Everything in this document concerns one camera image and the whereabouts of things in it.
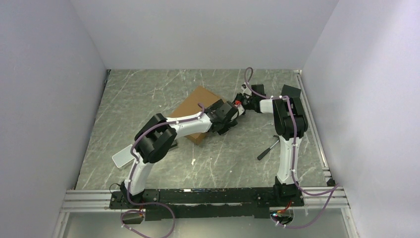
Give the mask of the black square box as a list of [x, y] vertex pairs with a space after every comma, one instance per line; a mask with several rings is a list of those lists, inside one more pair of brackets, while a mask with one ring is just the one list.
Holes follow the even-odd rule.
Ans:
[[284, 84], [282, 87], [281, 95], [288, 96], [289, 98], [300, 98], [301, 89]]

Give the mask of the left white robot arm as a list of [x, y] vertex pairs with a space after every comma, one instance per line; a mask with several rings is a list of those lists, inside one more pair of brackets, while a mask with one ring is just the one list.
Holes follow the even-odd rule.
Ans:
[[242, 104], [218, 100], [209, 107], [199, 103], [200, 111], [183, 117], [171, 118], [155, 114], [135, 136], [130, 149], [134, 157], [128, 177], [121, 184], [123, 202], [136, 208], [142, 202], [147, 178], [155, 163], [162, 160], [180, 137], [195, 133], [226, 133], [237, 124], [244, 113]]

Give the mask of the silver metal tin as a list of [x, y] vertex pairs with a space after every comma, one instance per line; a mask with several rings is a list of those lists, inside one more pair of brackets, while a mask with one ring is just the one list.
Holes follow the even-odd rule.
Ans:
[[117, 168], [120, 169], [124, 167], [134, 159], [134, 156], [131, 154], [131, 148], [132, 144], [126, 146], [124, 149], [112, 155], [111, 159]]

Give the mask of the brown cardboard box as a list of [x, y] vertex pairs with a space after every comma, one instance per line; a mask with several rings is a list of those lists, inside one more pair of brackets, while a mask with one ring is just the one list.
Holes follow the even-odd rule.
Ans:
[[225, 101], [221, 96], [203, 86], [197, 86], [196, 89], [169, 115], [169, 117], [178, 118], [199, 113], [202, 109], [198, 106], [198, 103], [201, 103], [207, 108], [220, 99]]

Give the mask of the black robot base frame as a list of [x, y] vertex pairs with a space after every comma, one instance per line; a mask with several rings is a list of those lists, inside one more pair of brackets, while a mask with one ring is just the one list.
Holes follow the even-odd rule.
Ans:
[[288, 185], [273, 187], [145, 189], [126, 199], [126, 189], [111, 194], [111, 210], [144, 209], [146, 221], [175, 218], [268, 218], [274, 208], [304, 205], [302, 193]]

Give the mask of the black handled claw hammer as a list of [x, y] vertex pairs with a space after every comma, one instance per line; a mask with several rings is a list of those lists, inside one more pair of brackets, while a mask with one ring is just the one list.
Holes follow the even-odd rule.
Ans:
[[257, 156], [258, 161], [262, 160], [272, 150], [272, 148], [279, 142], [278, 135], [274, 135], [273, 137], [276, 139], [276, 141]]

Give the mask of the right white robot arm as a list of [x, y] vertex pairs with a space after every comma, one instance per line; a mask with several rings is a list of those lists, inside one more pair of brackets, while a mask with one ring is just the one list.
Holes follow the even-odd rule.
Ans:
[[299, 196], [299, 189], [292, 176], [296, 176], [299, 144], [308, 130], [308, 120], [300, 99], [301, 89], [283, 85], [281, 96], [286, 99], [264, 98], [264, 85], [255, 84], [247, 87], [242, 84], [242, 93], [234, 99], [244, 110], [272, 114], [278, 141], [280, 143], [280, 165], [273, 186], [273, 200], [284, 206], [292, 197]]

